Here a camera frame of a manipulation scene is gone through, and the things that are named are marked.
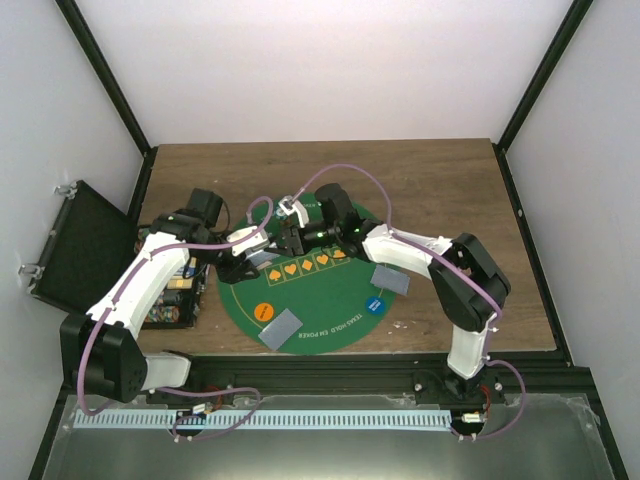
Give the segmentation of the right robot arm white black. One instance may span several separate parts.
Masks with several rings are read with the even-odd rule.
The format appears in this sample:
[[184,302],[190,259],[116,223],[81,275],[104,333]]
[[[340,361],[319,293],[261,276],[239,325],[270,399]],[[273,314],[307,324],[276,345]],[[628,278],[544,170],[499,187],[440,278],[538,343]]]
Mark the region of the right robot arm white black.
[[337,183],[315,192],[321,219],[312,222],[296,196],[278,202],[297,223],[276,236],[278,251],[288,257],[336,246],[348,258],[398,267],[429,279],[441,308],[453,324],[444,389],[458,403],[479,390],[488,362],[488,340],[511,292],[506,275],[483,244],[463,233],[454,239],[400,231],[389,223],[360,216]]

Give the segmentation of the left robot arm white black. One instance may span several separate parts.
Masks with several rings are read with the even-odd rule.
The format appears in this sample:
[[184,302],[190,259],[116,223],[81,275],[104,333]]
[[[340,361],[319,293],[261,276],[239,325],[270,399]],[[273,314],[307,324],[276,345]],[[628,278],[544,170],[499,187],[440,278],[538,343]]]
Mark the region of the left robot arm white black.
[[258,271],[245,252],[268,242],[263,218],[235,232],[213,232],[223,200],[194,189],[186,207],[158,216],[139,253],[114,286],[83,314],[71,314],[60,327],[64,380],[76,387],[81,410],[93,416],[88,395],[128,403],[144,391],[169,389],[181,403],[196,402],[203,377],[190,370],[188,356],[146,355],[137,339],[151,307],[177,270],[197,259],[220,275],[248,280]]

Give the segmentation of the blue patterned card deck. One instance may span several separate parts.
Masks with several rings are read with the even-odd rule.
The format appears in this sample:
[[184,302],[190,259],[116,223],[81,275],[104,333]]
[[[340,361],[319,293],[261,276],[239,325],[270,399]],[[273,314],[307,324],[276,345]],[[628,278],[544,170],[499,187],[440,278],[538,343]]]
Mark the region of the blue patterned card deck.
[[260,267],[267,262],[271,262],[274,258],[277,258],[277,253],[268,252],[266,250],[259,250],[247,255],[247,259],[256,267]]

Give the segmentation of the orange big blind button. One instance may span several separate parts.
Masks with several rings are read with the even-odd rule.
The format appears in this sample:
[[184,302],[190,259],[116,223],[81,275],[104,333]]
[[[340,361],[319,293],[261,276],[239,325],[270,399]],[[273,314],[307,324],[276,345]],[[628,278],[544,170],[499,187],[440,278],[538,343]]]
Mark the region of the orange big blind button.
[[268,302],[262,302],[255,306],[253,314],[258,322],[266,323],[275,317],[275,308]]

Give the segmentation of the dealt cards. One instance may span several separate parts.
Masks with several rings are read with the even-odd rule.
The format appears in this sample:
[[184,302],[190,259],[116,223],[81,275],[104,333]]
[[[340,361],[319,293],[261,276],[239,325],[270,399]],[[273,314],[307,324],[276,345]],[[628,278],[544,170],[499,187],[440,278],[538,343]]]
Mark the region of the dealt cards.
[[278,351],[302,326],[302,321],[290,309],[284,309],[259,333],[258,338],[270,350]]
[[401,271],[377,265],[371,276],[370,283],[377,288],[391,291],[396,295],[407,296],[410,277]]

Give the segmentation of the blue small blind button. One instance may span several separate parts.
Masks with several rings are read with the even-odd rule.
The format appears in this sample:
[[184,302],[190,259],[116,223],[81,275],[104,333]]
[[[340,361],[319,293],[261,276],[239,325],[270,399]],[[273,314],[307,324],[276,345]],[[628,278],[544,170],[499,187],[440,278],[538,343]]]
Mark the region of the blue small blind button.
[[382,297],[371,296],[365,301],[365,309],[371,315],[384,315],[387,310],[386,302]]

